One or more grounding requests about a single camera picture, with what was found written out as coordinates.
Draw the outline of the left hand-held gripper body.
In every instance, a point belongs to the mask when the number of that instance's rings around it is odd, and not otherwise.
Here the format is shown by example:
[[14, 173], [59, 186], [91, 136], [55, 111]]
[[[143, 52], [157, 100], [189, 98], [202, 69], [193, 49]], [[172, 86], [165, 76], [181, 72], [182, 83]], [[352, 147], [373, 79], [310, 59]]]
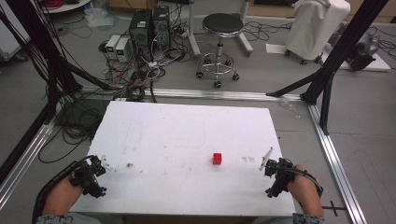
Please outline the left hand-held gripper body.
[[97, 182], [97, 177], [103, 175], [106, 168], [102, 166], [97, 156], [91, 155], [77, 162], [77, 166], [72, 171], [73, 186], [81, 186], [83, 195], [90, 194], [94, 198], [106, 195], [106, 188], [101, 187]]

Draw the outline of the person's left hand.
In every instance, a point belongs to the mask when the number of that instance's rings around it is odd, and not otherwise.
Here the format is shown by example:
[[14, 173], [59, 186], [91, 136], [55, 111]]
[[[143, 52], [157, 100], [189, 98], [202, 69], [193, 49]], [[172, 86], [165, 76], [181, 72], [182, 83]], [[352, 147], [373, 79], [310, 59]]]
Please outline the person's left hand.
[[67, 215], [82, 192], [83, 188], [81, 186], [71, 184], [70, 176], [64, 178], [48, 193], [42, 215]]

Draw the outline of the person's right sleeve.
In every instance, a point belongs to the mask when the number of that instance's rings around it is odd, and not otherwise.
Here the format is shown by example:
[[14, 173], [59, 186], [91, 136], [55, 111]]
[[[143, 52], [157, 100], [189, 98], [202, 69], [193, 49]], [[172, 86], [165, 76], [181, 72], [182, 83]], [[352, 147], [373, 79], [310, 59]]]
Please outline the person's right sleeve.
[[311, 216], [308, 214], [293, 213], [292, 223], [293, 224], [325, 224], [325, 218]]

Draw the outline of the person's sleeve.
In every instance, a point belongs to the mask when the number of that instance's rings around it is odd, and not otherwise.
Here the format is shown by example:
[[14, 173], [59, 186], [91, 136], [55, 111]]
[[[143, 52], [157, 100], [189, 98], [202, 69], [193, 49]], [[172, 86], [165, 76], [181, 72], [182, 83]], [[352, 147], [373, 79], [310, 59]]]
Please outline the person's sleeve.
[[292, 223], [293, 224], [325, 224], [325, 218], [311, 216], [308, 214], [293, 213]]
[[70, 215], [45, 215], [38, 217], [34, 224], [73, 224], [74, 218]]

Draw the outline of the person's left sleeve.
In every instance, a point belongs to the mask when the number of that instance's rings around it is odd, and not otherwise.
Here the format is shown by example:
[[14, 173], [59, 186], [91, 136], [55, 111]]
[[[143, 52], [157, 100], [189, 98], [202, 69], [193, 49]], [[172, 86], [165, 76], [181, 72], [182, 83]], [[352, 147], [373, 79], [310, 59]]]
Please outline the person's left sleeve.
[[38, 217], [34, 224], [73, 224], [74, 218], [70, 215], [45, 215]]

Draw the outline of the black floor beam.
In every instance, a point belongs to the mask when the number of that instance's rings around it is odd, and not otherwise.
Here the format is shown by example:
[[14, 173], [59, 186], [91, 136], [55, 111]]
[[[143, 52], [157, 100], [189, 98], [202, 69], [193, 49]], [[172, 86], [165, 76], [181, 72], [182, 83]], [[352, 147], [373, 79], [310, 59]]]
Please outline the black floor beam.
[[38, 130], [44, 124], [45, 120], [47, 119], [49, 107], [49, 105], [45, 105], [43, 107], [43, 109], [33, 121], [32, 125], [28, 128], [26, 133], [22, 136], [21, 140], [18, 142], [18, 144], [14, 147], [11, 153], [7, 156], [6, 160], [0, 166], [0, 185], [5, 182], [11, 170], [16, 166], [17, 161], [27, 150], [28, 145], [33, 141], [34, 136], [38, 133]]

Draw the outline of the white power supply box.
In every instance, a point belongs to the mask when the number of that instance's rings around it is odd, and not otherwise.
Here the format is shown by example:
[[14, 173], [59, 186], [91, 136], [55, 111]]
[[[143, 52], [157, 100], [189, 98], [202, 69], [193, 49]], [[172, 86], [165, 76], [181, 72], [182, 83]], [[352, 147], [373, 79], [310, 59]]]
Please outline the white power supply box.
[[109, 59], [112, 60], [117, 59], [116, 46], [118, 45], [119, 40], [120, 40], [120, 35], [113, 35], [107, 41], [105, 48], [106, 48], [107, 57]]
[[130, 58], [129, 39], [122, 37], [116, 46], [116, 54], [120, 63], [126, 63]]

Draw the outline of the white cloth covered cart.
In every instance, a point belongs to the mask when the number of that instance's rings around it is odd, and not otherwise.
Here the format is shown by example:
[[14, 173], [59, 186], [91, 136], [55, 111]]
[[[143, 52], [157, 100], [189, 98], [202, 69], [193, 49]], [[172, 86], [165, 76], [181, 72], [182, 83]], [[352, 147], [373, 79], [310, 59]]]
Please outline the white cloth covered cart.
[[285, 55], [296, 54], [301, 64], [314, 61], [349, 11], [346, 0], [298, 0], [294, 4], [294, 22], [286, 40]]

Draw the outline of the black computer tower green label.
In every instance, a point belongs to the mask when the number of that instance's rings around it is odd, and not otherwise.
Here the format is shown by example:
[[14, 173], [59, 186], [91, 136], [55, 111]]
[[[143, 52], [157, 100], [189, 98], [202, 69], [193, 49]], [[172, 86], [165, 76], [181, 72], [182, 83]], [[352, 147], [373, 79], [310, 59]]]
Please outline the black computer tower green label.
[[143, 56], [151, 61], [150, 53], [153, 39], [152, 11], [150, 9], [137, 9], [129, 25], [129, 33], [133, 43], [135, 53], [142, 53]]

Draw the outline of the black round stool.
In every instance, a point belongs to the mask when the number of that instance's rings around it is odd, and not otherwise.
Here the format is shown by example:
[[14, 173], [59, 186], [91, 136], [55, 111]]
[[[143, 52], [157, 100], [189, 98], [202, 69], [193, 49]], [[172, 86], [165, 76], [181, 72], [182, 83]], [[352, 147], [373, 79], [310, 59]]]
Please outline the black round stool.
[[233, 80], [238, 80], [240, 76], [234, 68], [233, 58], [223, 52], [223, 38], [235, 37], [244, 30], [244, 23], [234, 15], [226, 13], [215, 13], [204, 17], [203, 29], [213, 36], [219, 38], [216, 52], [206, 53], [200, 61], [195, 76], [203, 78], [205, 73], [215, 76], [214, 87], [219, 89], [222, 86], [219, 75], [232, 73]]

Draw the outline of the black grey machine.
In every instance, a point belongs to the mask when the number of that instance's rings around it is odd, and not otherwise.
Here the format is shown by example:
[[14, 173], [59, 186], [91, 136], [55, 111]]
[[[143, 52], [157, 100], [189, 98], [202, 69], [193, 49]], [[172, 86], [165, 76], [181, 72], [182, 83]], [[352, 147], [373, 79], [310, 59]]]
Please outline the black grey machine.
[[366, 31], [356, 46], [349, 52], [346, 62], [355, 70], [360, 71], [366, 68], [375, 60], [374, 54], [379, 50], [379, 40]]

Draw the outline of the round white table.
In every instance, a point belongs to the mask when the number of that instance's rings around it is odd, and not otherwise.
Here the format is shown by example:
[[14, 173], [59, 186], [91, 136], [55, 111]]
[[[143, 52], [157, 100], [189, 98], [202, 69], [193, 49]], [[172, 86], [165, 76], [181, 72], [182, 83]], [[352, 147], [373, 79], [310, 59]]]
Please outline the round white table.
[[78, 0], [78, 3], [76, 4], [63, 4], [62, 6], [58, 8], [48, 8], [48, 9], [43, 9], [45, 14], [53, 14], [53, 13], [61, 13], [61, 12], [66, 12], [69, 10], [74, 10], [80, 7], [85, 7], [87, 4], [89, 4], [92, 0]]

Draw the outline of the aluminium floor rail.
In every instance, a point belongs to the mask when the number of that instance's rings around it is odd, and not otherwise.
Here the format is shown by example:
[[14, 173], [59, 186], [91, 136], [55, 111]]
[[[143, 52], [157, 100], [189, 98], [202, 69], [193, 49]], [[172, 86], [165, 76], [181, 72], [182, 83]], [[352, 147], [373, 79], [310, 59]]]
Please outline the aluminium floor rail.
[[309, 105], [308, 111], [313, 120], [314, 127], [318, 134], [319, 142], [321, 143], [326, 160], [328, 161], [333, 178], [339, 188], [341, 196], [349, 218], [353, 224], [368, 224], [367, 220], [361, 210], [360, 204], [355, 196], [353, 188], [351, 187], [344, 167], [339, 159], [336, 148], [332, 142], [331, 137], [324, 132], [319, 125], [320, 113], [315, 105]]
[[153, 89], [145, 90], [145, 95], [158, 98], [191, 98], [206, 100], [226, 100], [226, 101], [250, 101], [250, 102], [301, 102], [298, 94], [285, 94], [280, 97], [269, 96], [261, 92], [241, 92], [241, 91], [198, 91], [198, 90], [177, 90], [177, 89]]
[[38, 155], [39, 150], [46, 144], [53, 129], [53, 122], [43, 124], [40, 127], [25, 151], [21, 154], [21, 158], [17, 160], [15, 166], [11, 169], [10, 174], [0, 185], [0, 211], [5, 207], [13, 191], [20, 184], [22, 178], [35, 160], [35, 157]]

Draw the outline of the black frame post with braces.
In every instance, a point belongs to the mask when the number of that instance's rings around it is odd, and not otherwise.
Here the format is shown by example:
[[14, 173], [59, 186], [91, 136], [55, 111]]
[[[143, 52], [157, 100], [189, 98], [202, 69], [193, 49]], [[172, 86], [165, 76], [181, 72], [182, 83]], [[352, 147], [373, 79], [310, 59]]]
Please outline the black frame post with braces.
[[267, 96], [280, 97], [309, 83], [306, 92], [300, 98], [308, 105], [314, 105], [321, 93], [322, 102], [319, 116], [319, 127], [328, 135], [328, 115], [332, 94], [332, 80], [347, 58], [347, 55], [356, 46], [364, 32], [374, 22], [389, 0], [363, 0], [357, 13], [354, 15], [330, 55], [318, 71], [278, 91], [267, 93]]

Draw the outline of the white table frame legs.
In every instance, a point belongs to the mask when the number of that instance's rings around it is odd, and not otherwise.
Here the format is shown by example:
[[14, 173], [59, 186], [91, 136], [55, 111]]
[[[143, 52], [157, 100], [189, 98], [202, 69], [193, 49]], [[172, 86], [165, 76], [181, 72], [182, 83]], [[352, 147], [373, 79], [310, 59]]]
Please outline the white table frame legs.
[[[189, 3], [189, 18], [188, 18], [188, 30], [187, 30], [187, 37], [189, 39], [191, 49], [193, 52], [194, 58], [198, 58], [201, 56], [201, 51], [199, 49], [198, 43], [195, 39], [194, 36], [194, 3], [195, 0], [188, 0]], [[242, 0], [242, 6], [241, 6], [241, 13], [240, 13], [240, 19], [241, 21], [245, 21], [246, 16], [248, 14], [248, 7], [250, 5], [250, 0]], [[247, 56], [249, 57], [250, 54], [253, 52], [253, 47], [249, 44], [247, 38], [243, 33], [237, 36], [238, 39], [240, 40], [240, 43], [243, 45]]]

